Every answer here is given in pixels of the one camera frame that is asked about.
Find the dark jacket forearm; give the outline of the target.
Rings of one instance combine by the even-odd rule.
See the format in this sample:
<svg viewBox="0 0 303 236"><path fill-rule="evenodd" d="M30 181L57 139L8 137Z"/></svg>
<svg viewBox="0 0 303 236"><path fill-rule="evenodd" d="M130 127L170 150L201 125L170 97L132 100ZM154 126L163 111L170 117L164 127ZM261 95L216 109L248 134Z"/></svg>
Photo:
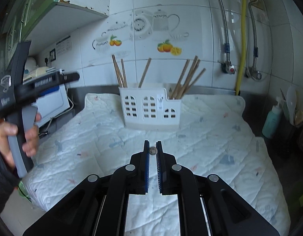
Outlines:
<svg viewBox="0 0 303 236"><path fill-rule="evenodd" d="M10 195L19 184L20 178L15 169L11 169L0 153L0 214Z"/></svg>

